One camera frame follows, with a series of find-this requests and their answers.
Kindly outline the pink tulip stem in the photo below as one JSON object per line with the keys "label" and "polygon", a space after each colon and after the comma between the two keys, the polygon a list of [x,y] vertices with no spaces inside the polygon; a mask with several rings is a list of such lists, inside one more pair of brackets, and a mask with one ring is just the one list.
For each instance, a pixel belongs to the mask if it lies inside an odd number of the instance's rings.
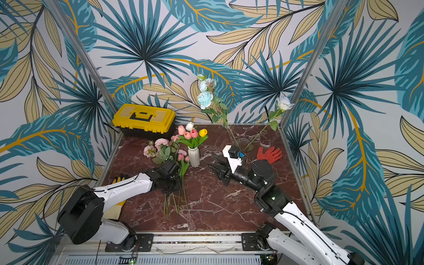
{"label": "pink tulip stem", "polygon": [[186,208],[188,208],[188,202],[187,202],[187,196],[186,196],[186,192],[185,192],[185,185],[184,185],[184,176],[190,166],[190,161],[189,161],[189,157],[188,156],[184,156],[182,153],[178,154],[178,161],[180,162],[180,171],[179,171],[179,176],[181,179],[181,188],[183,191],[183,196],[184,196],[184,202],[186,204]]}
{"label": "pink tulip stem", "polygon": [[181,190],[183,191],[183,195],[185,197],[186,192],[185,192],[185,187],[184,187],[184,175],[186,174],[186,171],[187,171],[189,164],[186,161],[185,156],[183,156],[183,155],[178,154],[178,161],[180,163],[179,176],[180,176],[180,179],[181,179]]}

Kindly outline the pink peony spray stem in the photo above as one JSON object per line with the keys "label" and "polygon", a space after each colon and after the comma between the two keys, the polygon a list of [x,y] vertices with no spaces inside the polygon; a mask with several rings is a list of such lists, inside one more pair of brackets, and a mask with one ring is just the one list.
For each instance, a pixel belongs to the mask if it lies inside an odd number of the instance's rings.
{"label": "pink peony spray stem", "polygon": [[[168,140],[165,145],[165,139],[158,139],[155,142],[156,155],[152,159],[155,164],[162,166],[167,160],[177,161],[179,144],[175,141]],[[170,193],[165,194],[163,213],[165,216],[169,216],[171,211],[171,195]]]}

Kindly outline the pink carnation flower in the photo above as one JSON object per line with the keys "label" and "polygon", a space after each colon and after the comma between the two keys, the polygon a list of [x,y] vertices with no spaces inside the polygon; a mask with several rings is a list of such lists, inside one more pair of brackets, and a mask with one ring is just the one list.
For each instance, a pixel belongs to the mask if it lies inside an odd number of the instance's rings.
{"label": "pink carnation flower", "polygon": [[182,149],[179,149],[178,154],[183,155],[183,156],[187,156],[187,152],[182,150]]}

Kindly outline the magenta rose stem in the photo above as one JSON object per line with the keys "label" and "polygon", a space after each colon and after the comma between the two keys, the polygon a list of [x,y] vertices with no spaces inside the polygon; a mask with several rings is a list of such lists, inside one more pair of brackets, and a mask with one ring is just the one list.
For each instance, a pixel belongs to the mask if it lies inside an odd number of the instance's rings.
{"label": "magenta rose stem", "polygon": [[172,142],[178,142],[178,141],[180,141],[180,136],[179,136],[179,135],[174,135],[174,136],[172,136],[172,137],[171,137],[171,141],[172,141]]}

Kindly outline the light pink peony bunch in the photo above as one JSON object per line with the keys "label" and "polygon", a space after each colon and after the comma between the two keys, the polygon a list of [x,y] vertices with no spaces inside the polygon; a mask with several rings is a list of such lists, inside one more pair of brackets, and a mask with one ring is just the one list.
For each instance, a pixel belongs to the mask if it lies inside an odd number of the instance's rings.
{"label": "light pink peony bunch", "polygon": [[154,158],[157,154],[157,150],[156,150],[155,146],[148,145],[144,148],[143,154],[147,158]]}

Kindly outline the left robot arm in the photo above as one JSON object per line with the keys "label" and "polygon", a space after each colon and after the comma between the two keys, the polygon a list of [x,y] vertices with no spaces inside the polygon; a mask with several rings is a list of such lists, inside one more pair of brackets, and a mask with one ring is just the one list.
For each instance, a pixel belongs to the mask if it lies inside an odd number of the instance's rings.
{"label": "left robot arm", "polygon": [[135,231],[125,223],[104,218],[103,214],[139,194],[179,191],[182,186],[179,171],[177,163],[167,160],[158,168],[144,170],[115,184],[78,187],[58,214],[57,222],[75,245],[99,240],[116,244],[126,252],[133,251],[139,241]]}

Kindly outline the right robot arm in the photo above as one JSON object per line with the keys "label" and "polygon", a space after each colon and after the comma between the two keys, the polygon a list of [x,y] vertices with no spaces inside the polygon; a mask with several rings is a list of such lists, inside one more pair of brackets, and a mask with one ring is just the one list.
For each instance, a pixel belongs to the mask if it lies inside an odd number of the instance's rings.
{"label": "right robot arm", "polygon": [[210,169],[225,185],[238,182],[255,191],[254,201],[261,212],[273,217],[295,236],[290,238],[276,226],[265,223],[255,233],[255,247],[274,250],[299,265],[363,265],[364,258],[348,252],[328,238],[305,216],[296,203],[275,183],[277,172],[266,160],[253,162],[251,168],[242,159],[213,156]]}

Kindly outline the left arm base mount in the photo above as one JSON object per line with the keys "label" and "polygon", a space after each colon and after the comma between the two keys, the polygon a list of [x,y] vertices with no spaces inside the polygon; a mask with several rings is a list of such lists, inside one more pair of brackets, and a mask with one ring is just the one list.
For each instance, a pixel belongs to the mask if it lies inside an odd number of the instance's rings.
{"label": "left arm base mount", "polygon": [[120,244],[108,242],[105,252],[150,252],[154,234],[130,234]]}

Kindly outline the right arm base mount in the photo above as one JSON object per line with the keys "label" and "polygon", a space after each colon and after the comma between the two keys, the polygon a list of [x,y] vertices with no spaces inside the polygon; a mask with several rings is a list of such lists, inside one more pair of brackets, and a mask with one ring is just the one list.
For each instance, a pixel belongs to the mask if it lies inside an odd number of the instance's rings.
{"label": "right arm base mount", "polygon": [[271,251],[267,240],[258,233],[242,233],[241,242],[243,251]]}

